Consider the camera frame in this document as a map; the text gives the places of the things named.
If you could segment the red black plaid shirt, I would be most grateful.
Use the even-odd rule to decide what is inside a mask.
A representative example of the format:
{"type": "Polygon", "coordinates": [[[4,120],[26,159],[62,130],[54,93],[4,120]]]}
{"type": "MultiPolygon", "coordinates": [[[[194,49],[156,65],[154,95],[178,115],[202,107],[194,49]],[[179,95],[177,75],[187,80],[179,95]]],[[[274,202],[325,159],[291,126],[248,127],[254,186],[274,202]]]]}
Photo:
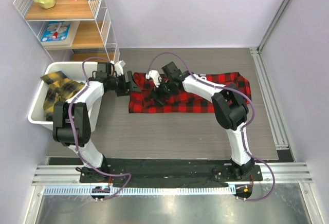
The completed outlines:
{"type": "MultiPolygon", "coordinates": [[[[214,82],[216,84],[235,84],[239,91],[251,98],[250,82],[239,72],[228,72],[221,74],[199,74],[200,78],[214,82]]],[[[151,91],[154,88],[152,81],[145,78],[145,73],[135,72],[133,74],[141,92],[132,92],[130,95],[129,112],[130,113],[213,113],[214,108],[209,101],[185,91],[165,99],[164,106],[156,105],[151,97],[151,91]]]]}

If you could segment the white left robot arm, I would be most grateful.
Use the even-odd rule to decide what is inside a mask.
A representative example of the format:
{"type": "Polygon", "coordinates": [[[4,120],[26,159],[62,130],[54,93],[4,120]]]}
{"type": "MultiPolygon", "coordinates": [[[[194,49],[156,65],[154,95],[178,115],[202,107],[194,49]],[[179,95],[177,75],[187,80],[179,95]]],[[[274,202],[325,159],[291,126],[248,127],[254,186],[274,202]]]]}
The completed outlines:
{"type": "Polygon", "coordinates": [[[53,110],[53,139],[73,150],[84,163],[79,171],[91,174],[98,182],[105,182],[111,174],[105,156],[100,153],[91,140],[92,128],[89,109],[108,91],[117,96],[127,96],[141,90],[133,80],[131,71],[124,73],[124,61],[98,63],[92,76],[85,70],[86,61],[82,62],[82,72],[86,78],[84,87],[67,101],[59,101],[53,110]]]}

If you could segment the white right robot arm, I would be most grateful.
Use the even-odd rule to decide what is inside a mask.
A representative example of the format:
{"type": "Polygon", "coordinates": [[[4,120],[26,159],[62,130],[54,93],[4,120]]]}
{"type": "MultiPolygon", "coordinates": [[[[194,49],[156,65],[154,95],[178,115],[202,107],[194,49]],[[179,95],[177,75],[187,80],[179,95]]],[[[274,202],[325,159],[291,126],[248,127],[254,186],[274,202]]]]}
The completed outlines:
{"type": "Polygon", "coordinates": [[[164,105],[164,98],[168,99],[180,90],[209,101],[218,124],[226,130],[229,139],[232,174],[237,180],[246,179],[254,167],[246,135],[249,113],[246,102],[250,99],[234,84],[215,84],[189,70],[182,72],[174,62],[162,67],[162,71],[164,78],[157,70],[148,70],[145,74],[145,78],[154,84],[152,95],[156,102],[164,105]]]}

